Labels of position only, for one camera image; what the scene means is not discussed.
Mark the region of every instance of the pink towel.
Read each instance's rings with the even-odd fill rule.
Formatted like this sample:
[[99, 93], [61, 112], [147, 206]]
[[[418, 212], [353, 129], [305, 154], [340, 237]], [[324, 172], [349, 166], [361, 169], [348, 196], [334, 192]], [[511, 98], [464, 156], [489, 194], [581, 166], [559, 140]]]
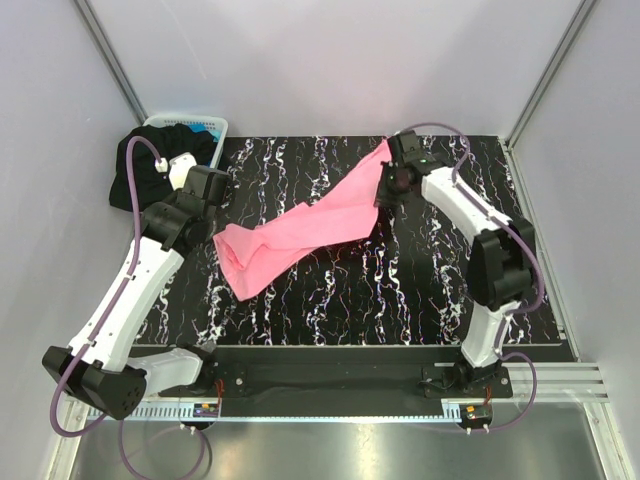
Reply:
[[228, 225], [215, 235], [222, 273], [238, 299], [257, 295], [318, 247], [368, 237], [378, 218], [382, 162], [390, 159], [384, 141], [313, 206], [301, 203], [254, 230]]

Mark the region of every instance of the white wall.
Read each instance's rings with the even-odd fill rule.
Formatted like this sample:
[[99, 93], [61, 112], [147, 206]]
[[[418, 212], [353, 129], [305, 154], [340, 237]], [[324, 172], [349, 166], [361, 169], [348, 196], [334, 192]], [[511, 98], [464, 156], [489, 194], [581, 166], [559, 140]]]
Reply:
[[580, 353], [640, 473], [640, 3], [600, 2], [516, 146]]
[[135, 123], [69, 0], [5, 2], [0, 45], [0, 477], [35, 480], [54, 438], [40, 362], [124, 258], [131, 217], [107, 196]]
[[507, 135], [579, 0], [92, 0], [150, 114], [240, 135]]

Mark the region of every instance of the basket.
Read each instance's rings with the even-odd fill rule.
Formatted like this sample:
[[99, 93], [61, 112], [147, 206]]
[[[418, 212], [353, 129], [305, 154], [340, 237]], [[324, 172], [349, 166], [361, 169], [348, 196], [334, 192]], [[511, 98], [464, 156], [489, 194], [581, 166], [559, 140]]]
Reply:
[[227, 130], [229, 124], [224, 118], [220, 117], [207, 117], [205, 115], [154, 115], [147, 118], [144, 125], [151, 125], [152, 127], [169, 127], [176, 123], [182, 123], [183, 125], [204, 125], [210, 132], [217, 132], [220, 138], [218, 139], [218, 145], [216, 151], [213, 153], [211, 168], [216, 168], [218, 162], [220, 162], [220, 155], [222, 155], [222, 146], [224, 139], [227, 136]]

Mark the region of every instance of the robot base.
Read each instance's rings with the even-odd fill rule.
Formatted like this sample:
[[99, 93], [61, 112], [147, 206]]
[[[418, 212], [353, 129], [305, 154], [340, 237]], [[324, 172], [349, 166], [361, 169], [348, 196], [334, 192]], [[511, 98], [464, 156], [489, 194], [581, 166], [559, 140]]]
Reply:
[[492, 398], [513, 397], [509, 370], [502, 365], [495, 366], [491, 372], [471, 382], [459, 381], [456, 366], [425, 367], [422, 369], [420, 386], [424, 388], [424, 396], [429, 399], [485, 399], [488, 387], [491, 387]]

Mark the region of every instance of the table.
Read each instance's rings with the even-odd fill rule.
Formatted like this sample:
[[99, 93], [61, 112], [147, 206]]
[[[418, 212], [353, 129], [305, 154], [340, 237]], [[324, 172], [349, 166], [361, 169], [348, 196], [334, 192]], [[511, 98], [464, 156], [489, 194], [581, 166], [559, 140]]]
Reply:
[[[516, 415], [500, 405], [497, 423]], [[172, 426], [127, 422], [125, 448], [138, 471], [153, 479], [179, 478], [195, 464], [198, 441]], [[130, 478], [119, 461], [116, 422], [83, 437], [71, 478]], [[605, 480], [580, 405], [536, 405], [517, 428], [491, 435], [447, 434], [419, 424], [220, 423], [209, 441], [200, 479]], [[441, 426], [445, 431], [457, 427]]]
[[[217, 212], [216, 231], [228, 223], [252, 228], [300, 202], [314, 203], [382, 140], [228, 138], [222, 166], [228, 166], [232, 188]], [[426, 136], [422, 142], [449, 162], [463, 151], [457, 137]], [[521, 215], [499, 139], [472, 136], [470, 142], [462, 178], [499, 210]], [[398, 212], [381, 209], [368, 238], [320, 248], [261, 294], [239, 302], [208, 243], [167, 283], [137, 343], [459, 344], [472, 307], [463, 281], [469, 253], [449, 219], [416, 197]], [[558, 343], [548, 299], [533, 314], [516, 316], [506, 341]]]

